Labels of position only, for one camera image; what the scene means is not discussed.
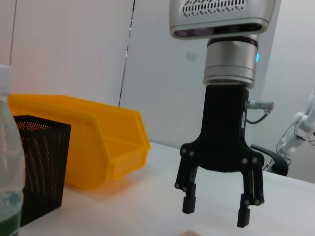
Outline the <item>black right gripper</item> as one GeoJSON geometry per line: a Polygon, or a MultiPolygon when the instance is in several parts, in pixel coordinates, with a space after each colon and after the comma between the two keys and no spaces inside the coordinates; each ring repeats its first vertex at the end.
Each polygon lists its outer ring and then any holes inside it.
{"type": "Polygon", "coordinates": [[[206,87],[201,131],[197,139],[182,145],[181,161],[175,188],[186,196],[183,213],[194,213],[197,167],[209,171],[243,175],[237,227],[250,222],[249,206],[264,203],[264,157],[245,141],[245,102],[249,92],[242,85],[208,85],[206,87]]]}

